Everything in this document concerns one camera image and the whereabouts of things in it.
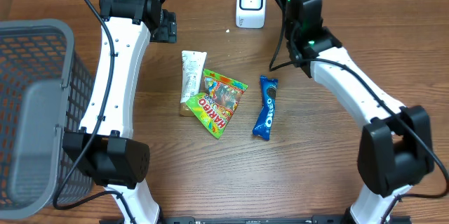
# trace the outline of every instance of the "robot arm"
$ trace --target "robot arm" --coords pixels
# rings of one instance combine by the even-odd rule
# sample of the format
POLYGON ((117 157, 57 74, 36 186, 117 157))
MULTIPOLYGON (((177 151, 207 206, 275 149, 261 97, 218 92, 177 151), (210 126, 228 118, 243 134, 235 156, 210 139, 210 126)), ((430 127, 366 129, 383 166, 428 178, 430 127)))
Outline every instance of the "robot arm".
MULTIPOLYGON (((145 180, 149 148, 132 140, 133 103, 143 55, 151 41, 176 42, 176 16, 162 10, 160 0, 100 0, 100 9, 114 41, 114 75, 102 123, 78 169, 96 185, 122 194, 126 206, 118 197, 114 199, 124 223, 157 224, 163 220, 162 212, 145 180)), ((73 161, 81 154, 98 120, 109 72, 108 43, 102 29, 100 61, 88 109, 79 125, 80 131, 64 136, 63 148, 73 161)))
POLYGON ((286 18, 283 25, 292 64, 329 89, 362 130, 357 163, 365 185, 342 223, 380 224, 395 197, 434 169, 429 153, 398 125, 396 117, 431 148, 429 116, 422 107, 408 108, 386 94, 354 64, 342 43, 323 27, 322 0, 276 1, 286 18), (351 69, 392 112, 386 111, 353 74, 330 62, 351 69), (393 143, 393 134, 403 136, 403 140, 393 143))

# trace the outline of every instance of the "candy wrapper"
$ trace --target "candy wrapper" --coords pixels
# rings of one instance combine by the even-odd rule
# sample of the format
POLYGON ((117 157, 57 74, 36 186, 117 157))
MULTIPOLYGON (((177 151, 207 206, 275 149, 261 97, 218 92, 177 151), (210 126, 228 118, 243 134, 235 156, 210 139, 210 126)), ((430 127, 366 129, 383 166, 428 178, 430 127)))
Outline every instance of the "candy wrapper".
POLYGON ((269 132, 272 129, 274 118, 278 79, 268 79, 260 76, 260 87, 262 88, 263 107, 262 111, 260 111, 259 119, 255 123, 253 135, 262 136, 265 140, 269 140, 269 132))
POLYGON ((210 70, 204 70, 204 83, 209 94, 191 97, 187 106, 217 139, 231 120, 248 86, 210 70))

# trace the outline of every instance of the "white device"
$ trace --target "white device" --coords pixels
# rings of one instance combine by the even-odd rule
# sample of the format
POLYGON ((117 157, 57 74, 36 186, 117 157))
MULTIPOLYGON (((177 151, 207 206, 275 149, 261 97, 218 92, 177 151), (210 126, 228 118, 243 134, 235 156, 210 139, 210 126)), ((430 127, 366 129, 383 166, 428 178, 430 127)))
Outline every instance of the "white device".
POLYGON ((237 0, 237 27, 262 28, 265 24, 266 8, 267 0, 237 0))

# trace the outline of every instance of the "gummy candy bag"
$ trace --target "gummy candy bag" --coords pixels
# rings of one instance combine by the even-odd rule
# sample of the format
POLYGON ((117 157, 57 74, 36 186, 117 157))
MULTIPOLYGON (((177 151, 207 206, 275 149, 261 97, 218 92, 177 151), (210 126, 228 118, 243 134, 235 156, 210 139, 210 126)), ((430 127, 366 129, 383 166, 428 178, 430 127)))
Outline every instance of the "gummy candy bag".
POLYGON ((223 134, 248 86, 211 70, 205 69, 203 74, 209 94, 196 94, 186 104, 209 132, 218 139, 223 134))

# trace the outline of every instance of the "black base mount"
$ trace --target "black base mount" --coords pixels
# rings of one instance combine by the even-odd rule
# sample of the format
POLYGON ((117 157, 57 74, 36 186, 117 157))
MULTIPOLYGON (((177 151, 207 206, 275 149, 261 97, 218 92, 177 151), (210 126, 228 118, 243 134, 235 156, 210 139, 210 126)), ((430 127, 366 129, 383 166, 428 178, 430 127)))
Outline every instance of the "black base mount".
MULTIPOLYGON (((312 216, 311 218, 223 218, 195 219, 167 218, 166 224, 351 224, 342 222, 343 216, 312 216)), ((389 224, 412 224, 410 217, 393 217, 389 224)))

